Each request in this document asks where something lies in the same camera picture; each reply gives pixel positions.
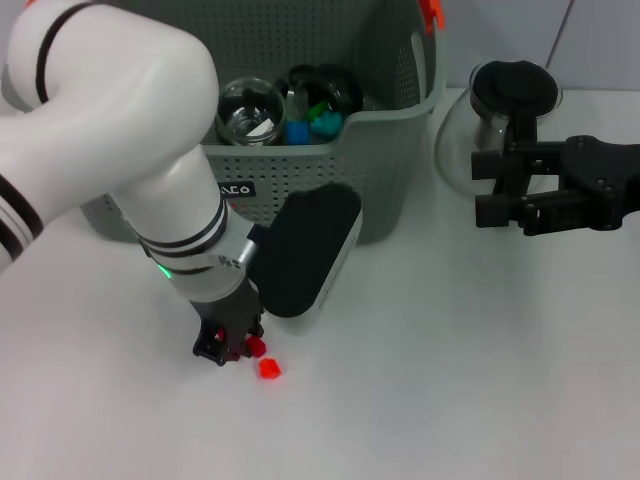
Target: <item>black stripe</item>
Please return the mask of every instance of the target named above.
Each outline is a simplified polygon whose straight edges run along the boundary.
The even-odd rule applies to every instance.
[[[0,175],[0,197],[4,198],[9,206],[20,215],[20,218],[22,218],[24,223],[27,224],[27,227],[29,227],[29,230],[31,230],[33,239],[38,238],[38,235],[42,233],[42,229],[44,228],[40,215],[33,209],[27,199],[2,175]]]
[[[7,227],[7,225],[0,220],[0,245],[2,245],[9,255],[11,256],[11,260],[15,261],[20,254],[22,253],[22,244],[18,237],[16,237],[11,229]]]
[[[189,250],[185,250],[183,252],[163,252],[162,250],[157,250],[153,247],[151,247],[150,245],[145,244],[145,241],[142,239],[140,240],[140,243],[144,244],[144,246],[146,247],[147,250],[149,250],[150,252],[153,252],[157,255],[161,255],[163,257],[167,257],[167,258],[182,258],[182,257],[191,257],[193,255],[199,255],[201,253],[206,252],[207,250],[209,250],[211,247],[213,247],[216,243],[218,243],[218,240],[220,240],[220,237],[222,237],[222,235],[224,234],[225,230],[227,229],[227,209],[224,209],[224,217],[222,218],[222,223],[220,224],[220,228],[218,228],[218,231],[216,233],[214,233],[211,238],[209,240],[207,240],[206,242],[197,245],[193,248],[190,248]]]
[[[173,268],[165,267],[164,265],[161,265],[161,267],[170,273],[175,273],[176,275],[195,275],[197,273],[206,272],[213,268],[213,267],[202,267],[202,268],[192,268],[191,270],[174,270]]]
[[[91,2],[80,3],[62,12],[60,16],[56,18],[55,22],[51,24],[51,27],[49,27],[49,30],[47,30],[47,33],[42,40],[40,51],[38,52],[38,63],[36,63],[36,92],[38,93],[40,102],[42,102],[43,104],[49,101],[49,96],[47,95],[47,87],[44,84],[44,74],[47,67],[47,57],[49,56],[51,45],[53,45],[53,40],[56,38],[56,35],[58,34],[62,26],[67,23],[67,20],[73,17],[80,10],[90,7],[91,5],[95,4]]]
[[[191,245],[192,243],[197,242],[201,238],[206,237],[209,234],[209,232],[213,230],[213,228],[218,223],[218,220],[220,220],[220,216],[222,216],[222,212],[225,211],[225,214],[226,214],[226,206],[227,205],[225,201],[223,199],[220,199],[220,205],[218,205],[218,211],[216,212],[216,215],[213,217],[213,220],[211,220],[211,223],[209,223],[209,225],[204,227],[199,233],[196,233],[193,237],[187,238],[186,240],[180,240],[179,242],[163,243],[163,242],[156,242],[154,240],[149,240],[148,238],[144,238],[142,235],[138,235],[138,237],[146,245],[152,245],[154,247],[159,247],[159,248],[186,247],[187,245]]]

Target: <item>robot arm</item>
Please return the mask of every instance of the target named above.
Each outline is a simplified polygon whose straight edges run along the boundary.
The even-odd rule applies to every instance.
[[[196,353],[220,365],[246,353],[245,335],[262,334],[253,225],[227,210],[199,146],[218,96],[204,45],[110,6],[39,0],[13,29],[8,69],[33,111],[0,119],[0,270],[109,192],[203,332],[224,335]]]

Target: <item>perforated basket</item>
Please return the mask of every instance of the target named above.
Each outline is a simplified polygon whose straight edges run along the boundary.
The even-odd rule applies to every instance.
[[[432,16],[433,1],[111,3],[198,37],[211,52],[221,85],[246,76],[275,81],[298,64],[349,67],[386,110],[348,117],[332,143],[230,147],[219,144],[212,127],[203,144],[219,182],[253,182],[255,197],[230,200],[247,218],[269,225],[289,193],[343,182],[362,196],[361,241],[367,242],[393,230],[414,166],[431,155],[431,148],[423,150],[425,120],[444,89],[444,22]],[[83,211],[106,237],[134,240],[108,195]]]

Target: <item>white table surface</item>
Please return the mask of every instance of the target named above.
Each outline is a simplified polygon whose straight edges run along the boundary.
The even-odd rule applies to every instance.
[[[640,93],[566,92],[557,118],[640,143]],[[275,382],[193,357],[139,247],[57,221],[0,277],[0,478],[636,480],[640,218],[478,230],[433,171],[308,334],[265,321]]]

